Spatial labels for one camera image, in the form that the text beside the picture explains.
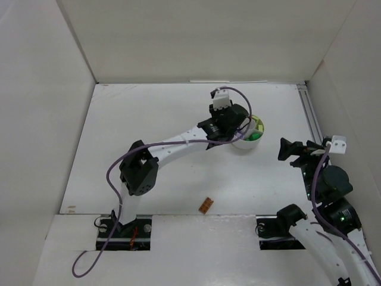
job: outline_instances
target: white wall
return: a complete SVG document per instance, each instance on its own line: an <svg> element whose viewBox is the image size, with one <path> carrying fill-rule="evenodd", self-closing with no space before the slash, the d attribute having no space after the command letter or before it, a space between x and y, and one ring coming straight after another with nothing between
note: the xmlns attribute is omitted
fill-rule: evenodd
<svg viewBox="0 0 381 286"><path fill-rule="evenodd" d="M31 285L95 82L54 0L0 17L0 285Z"/></svg>
<svg viewBox="0 0 381 286"><path fill-rule="evenodd" d="M59 0L97 81L310 79L355 0Z"/></svg>
<svg viewBox="0 0 381 286"><path fill-rule="evenodd" d="M349 174L348 200L381 267L381 2L357 0L308 84L325 135L343 134L348 153L333 158Z"/></svg>

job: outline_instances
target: white cable clip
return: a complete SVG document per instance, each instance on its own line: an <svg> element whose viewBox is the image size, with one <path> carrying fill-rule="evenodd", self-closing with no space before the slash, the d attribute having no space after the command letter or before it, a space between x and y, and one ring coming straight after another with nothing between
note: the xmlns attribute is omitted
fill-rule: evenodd
<svg viewBox="0 0 381 286"><path fill-rule="evenodd" d="M330 143L331 148L329 150L330 154L345 154L346 151L346 137L333 135L332 141Z"/></svg>

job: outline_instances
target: white floor panel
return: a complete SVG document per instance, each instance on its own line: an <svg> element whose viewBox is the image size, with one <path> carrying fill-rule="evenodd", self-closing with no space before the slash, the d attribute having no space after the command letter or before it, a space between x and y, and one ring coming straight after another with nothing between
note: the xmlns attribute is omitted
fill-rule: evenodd
<svg viewBox="0 0 381 286"><path fill-rule="evenodd" d="M209 118L210 91L222 84L97 85L71 170L61 213L110 213L117 198L105 180L110 164L139 139L151 143L184 132ZM208 214L276 213L304 204L301 172L277 161L280 138L311 139L295 85L231 84L249 98L265 125L255 150L231 145L188 155L158 173L142 197L139 214L198 214L210 197ZM231 92L233 102L246 107ZM119 186L119 171L111 174Z"/></svg>
<svg viewBox="0 0 381 286"><path fill-rule="evenodd" d="M78 245L94 249L95 217L55 217L55 235L49 232L34 286L329 285L305 250L260 251L255 216L154 216L151 251L107 251L88 276L77 279L71 266L81 252ZM59 247L64 240L77 242ZM87 270L97 254L86 253L77 273Z"/></svg>

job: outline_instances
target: small wooden block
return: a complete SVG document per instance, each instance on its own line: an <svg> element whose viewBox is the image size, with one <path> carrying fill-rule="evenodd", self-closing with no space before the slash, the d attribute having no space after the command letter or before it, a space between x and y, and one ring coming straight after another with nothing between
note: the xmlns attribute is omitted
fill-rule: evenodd
<svg viewBox="0 0 381 286"><path fill-rule="evenodd" d="M207 211L210 209L211 205L213 204L213 200L207 197L205 201L202 203L201 207L198 209L199 212L206 214Z"/></svg>

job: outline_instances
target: screw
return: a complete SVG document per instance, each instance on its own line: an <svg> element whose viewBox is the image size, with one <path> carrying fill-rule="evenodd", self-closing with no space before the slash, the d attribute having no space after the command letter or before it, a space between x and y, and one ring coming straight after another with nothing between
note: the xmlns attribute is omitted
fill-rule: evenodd
<svg viewBox="0 0 381 286"><path fill-rule="evenodd" d="M152 226L149 224L144 225L143 230L144 232L151 232Z"/></svg>

